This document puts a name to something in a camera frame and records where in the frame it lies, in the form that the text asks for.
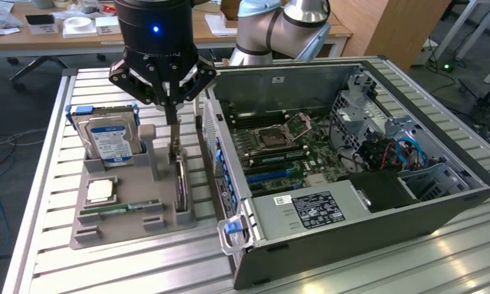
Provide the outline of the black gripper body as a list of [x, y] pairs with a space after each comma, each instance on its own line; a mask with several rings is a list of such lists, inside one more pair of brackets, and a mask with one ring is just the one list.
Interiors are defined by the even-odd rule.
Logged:
[[198, 60], [190, 1], [116, 1], [125, 66], [151, 83], [181, 81]]

